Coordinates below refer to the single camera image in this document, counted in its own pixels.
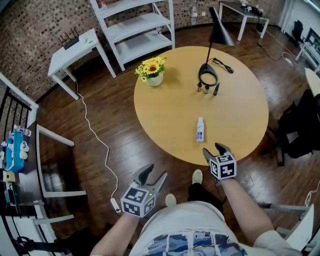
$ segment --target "white sneaker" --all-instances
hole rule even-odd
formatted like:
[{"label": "white sneaker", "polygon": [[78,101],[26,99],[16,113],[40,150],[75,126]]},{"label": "white sneaker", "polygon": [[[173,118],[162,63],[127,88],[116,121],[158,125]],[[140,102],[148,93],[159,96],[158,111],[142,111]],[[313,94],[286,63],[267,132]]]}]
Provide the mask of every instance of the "white sneaker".
[{"label": "white sneaker", "polygon": [[175,206],[177,204],[177,199],[173,194],[167,194],[165,197],[165,205],[167,207]]},{"label": "white sneaker", "polygon": [[203,174],[202,171],[199,169],[196,169],[192,175],[192,184],[199,183],[201,184],[203,180]]}]

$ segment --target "wooden floor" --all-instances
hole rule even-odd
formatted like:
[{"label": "wooden floor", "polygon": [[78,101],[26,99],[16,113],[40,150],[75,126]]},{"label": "wooden floor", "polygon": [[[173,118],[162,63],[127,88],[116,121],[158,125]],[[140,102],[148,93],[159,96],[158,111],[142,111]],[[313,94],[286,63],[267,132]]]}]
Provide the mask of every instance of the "wooden floor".
[{"label": "wooden floor", "polygon": [[[240,26],[228,25],[227,29],[236,42]],[[297,49],[278,28],[270,26],[268,31],[293,54],[297,54]],[[210,27],[179,31],[175,34],[176,47],[207,46],[210,33]],[[298,67],[291,67],[283,59],[278,62],[270,60],[257,46],[257,42],[260,42],[273,58],[279,57],[286,50],[273,36],[266,33],[263,40],[260,40],[255,27],[248,25],[242,41],[237,41],[235,47],[214,47],[242,61],[257,76],[268,99],[269,125],[276,127],[283,111],[302,95],[308,85],[304,76],[304,67],[307,64],[303,59]],[[142,129],[135,113],[133,97],[137,80],[134,69],[140,61],[126,65],[125,72],[121,72],[117,63],[114,63],[116,79],[112,79],[99,58],[88,62],[74,73],[79,80],[79,92],[84,96],[88,107],[91,127],[110,147],[108,166],[119,178],[115,198],[120,201],[135,170],[151,163],[155,164],[156,175],[163,171],[168,172],[158,209],[164,205],[167,193],[176,195],[179,203],[187,200],[188,186],[195,169],[203,170],[204,187],[224,198],[223,190],[215,188],[214,179],[205,166],[190,164],[169,155]],[[75,90],[72,82],[69,81],[68,84]],[[44,136],[40,137],[41,162],[46,173],[47,189],[81,189],[88,194],[87,197],[47,201],[51,217],[68,213],[75,215],[74,220],[53,225],[59,238],[84,227],[89,227],[96,235],[102,235],[105,224],[114,224],[118,219],[110,203],[116,179],[105,168],[106,149],[91,133],[84,116],[85,108],[81,99],[75,101],[59,87],[41,102],[37,118],[40,125],[75,142],[75,146],[70,148]],[[256,201],[303,205],[308,191],[314,190],[320,179],[320,153],[315,152],[299,159],[287,158],[285,167],[278,167],[273,153],[261,154],[262,150],[271,146],[272,143],[265,136],[260,146],[238,164],[238,180]],[[312,197],[315,204],[315,226],[320,223],[319,200],[320,193]],[[224,204],[224,210],[227,224],[239,240],[245,242],[228,201]],[[268,211],[267,214],[275,227],[290,228],[298,220],[297,216],[290,214],[282,215],[273,211]]]}]

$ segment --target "black desk lamp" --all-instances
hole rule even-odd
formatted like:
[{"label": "black desk lamp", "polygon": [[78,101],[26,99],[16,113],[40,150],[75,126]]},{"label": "black desk lamp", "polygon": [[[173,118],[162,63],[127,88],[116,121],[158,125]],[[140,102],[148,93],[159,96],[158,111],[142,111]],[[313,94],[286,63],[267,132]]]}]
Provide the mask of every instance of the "black desk lamp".
[{"label": "black desk lamp", "polygon": [[[211,36],[209,38],[210,46],[209,46],[208,56],[206,57],[206,62],[205,62],[205,64],[203,64],[201,66],[201,68],[199,70],[199,80],[208,89],[209,89],[209,87],[213,87],[213,86],[219,85],[219,80],[218,80],[217,73],[208,64],[212,43],[221,44],[221,45],[228,45],[228,46],[234,46],[235,45],[233,40],[231,39],[229,33],[227,32],[227,30],[225,29],[225,27],[222,24],[221,20],[219,19],[216,9],[213,8],[213,7],[210,7],[209,11],[210,11],[210,14],[211,14],[211,17],[212,17],[212,20],[213,20],[213,30],[212,30]],[[203,74],[206,74],[206,73],[215,77],[215,80],[216,80],[215,83],[209,84],[209,83],[206,83],[206,82],[204,82],[202,80],[201,76]]]}]

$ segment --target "shelf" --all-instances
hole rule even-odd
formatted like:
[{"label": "shelf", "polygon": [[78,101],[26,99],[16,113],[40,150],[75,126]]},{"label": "shelf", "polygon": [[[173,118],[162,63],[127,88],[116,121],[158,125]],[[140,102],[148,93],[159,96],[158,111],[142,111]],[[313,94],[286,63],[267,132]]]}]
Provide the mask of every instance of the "shelf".
[{"label": "shelf", "polygon": [[154,12],[143,14],[107,28],[108,37],[119,42],[143,31],[170,24],[170,20]]},{"label": "shelf", "polygon": [[172,42],[168,38],[153,30],[119,43],[115,47],[119,53],[121,62],[124,64],[142,55],[171,45]]},{"label": "shelf", "polygon": [[117,2],[113,2],[108,4],[107,6],[101,7],[99,9],[99,16],[103,19],[120,13],[122,11],[137,7],[137,6],[143,6],[151,3],[161,2],[164,0],[120,0]]}]

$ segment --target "white shelving unit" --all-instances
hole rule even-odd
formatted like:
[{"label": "white shelving unit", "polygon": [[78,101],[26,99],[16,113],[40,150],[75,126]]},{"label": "white shelving unit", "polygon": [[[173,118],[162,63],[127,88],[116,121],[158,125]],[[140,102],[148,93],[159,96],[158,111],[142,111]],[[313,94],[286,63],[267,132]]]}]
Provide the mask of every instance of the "white shelving unit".
[{"label": "white shelving unit", "polygon": [[[170,19],[163,17],[158,9],[156,3],[161,1],[168,1]],[[168,46],[175,48],[173,0],[120,0],[101,8],[99,8],[96,0],[90,0],[90,3],[122,71],[125,70],[125,63],[140,56]],[[147,4],[152,4],[153,12],[142,14],[107,27],[105,18]],[[161,26],[167,26],[171,33],[171,40],[158,32],[157,28]]]}]

